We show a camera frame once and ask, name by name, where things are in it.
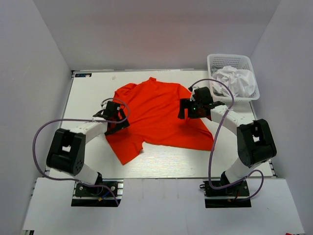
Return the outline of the orange t shirt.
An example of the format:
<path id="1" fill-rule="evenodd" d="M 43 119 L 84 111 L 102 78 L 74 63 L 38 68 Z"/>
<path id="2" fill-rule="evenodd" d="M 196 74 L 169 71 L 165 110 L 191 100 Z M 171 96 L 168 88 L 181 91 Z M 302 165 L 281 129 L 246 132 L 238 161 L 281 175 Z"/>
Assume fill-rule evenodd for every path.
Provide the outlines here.
<path id="1" fill-rule="evenodd" d="M 122 165 L 136 158 L 144 142 L 153 145 L 210 151 L 213 135 L 201 119 L 179 119 L 179 102 L 191 93 L 181 84 L 151 77 L 140 84 L 129 83 L 114 93 L 116 102 L 128 107 L 129 127 L 106 137 Z"/>

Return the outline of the white t shirt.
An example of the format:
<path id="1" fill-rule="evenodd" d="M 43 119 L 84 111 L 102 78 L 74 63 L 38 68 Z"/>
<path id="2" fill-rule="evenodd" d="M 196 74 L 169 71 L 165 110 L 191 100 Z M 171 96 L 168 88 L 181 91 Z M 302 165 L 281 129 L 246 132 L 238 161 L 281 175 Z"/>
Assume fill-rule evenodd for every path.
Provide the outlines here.
<path id="1" fill-rule="evenodd" d="M 256 91 L 256 81 L 250 70 L 236 69 L 232 66 L 225 66 L 212 74 L 212 79 L 225 84 L 234 97 L 248 98 Z"/>

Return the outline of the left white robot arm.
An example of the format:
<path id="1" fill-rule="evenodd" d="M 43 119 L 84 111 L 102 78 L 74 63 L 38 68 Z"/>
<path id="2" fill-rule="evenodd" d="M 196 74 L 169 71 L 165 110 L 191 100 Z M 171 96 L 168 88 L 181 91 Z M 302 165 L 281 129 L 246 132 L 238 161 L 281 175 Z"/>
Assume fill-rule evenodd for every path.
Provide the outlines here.
<path id="1" fill-rule="evenodd" d="M 46 165 L 87 184 L 86 188 L 92 195 L 99 195 L 103 191 L 102 176 L 85 164 L 86 144 L 102 134 L 109 136 L 129 127 L 129 114 L 128 106 L 121 100 L 105 99 L 92 120 L 84 120 L 76 128 L 56 130 Z"/>

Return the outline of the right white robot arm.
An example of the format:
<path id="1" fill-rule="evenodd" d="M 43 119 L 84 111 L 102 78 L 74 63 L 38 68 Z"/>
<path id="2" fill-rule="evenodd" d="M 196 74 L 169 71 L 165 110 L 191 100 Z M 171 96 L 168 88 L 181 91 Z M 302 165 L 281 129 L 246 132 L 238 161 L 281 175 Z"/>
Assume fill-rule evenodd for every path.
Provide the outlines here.
<path id="1" fill-rule="evenodd" d="M 180 119 L 208 118 L 218 123 L 218 129 L 225 127 L 237 138 L 237 160 L 221 174 L 220 185 L 209 185 L 214 190 L 222 190 L 226 195 L 233 195 L 239 183 L 257 171 L 257 167 L 277 154 L 269 124 L 264 119 L 250 122 L 245 117 L 226 106 L 221 101 L 213 101 L 207 87 L 192 91 L 190 98 L 179 101 Z"/>

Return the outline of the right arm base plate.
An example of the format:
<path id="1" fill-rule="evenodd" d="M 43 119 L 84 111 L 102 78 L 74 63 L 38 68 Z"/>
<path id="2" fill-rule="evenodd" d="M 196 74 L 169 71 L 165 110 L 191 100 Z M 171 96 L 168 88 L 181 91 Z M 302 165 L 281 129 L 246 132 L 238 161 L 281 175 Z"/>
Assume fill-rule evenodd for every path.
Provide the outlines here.
<path id="1" fill-rule="evenodd" d="M 208 181 L 200 184 L 204 192 L 204 202 L 207 209 L 228 209 L 228 208 L 251 208 L 249 189 L 246 181 L 235 186 L 215 190 Z"/>

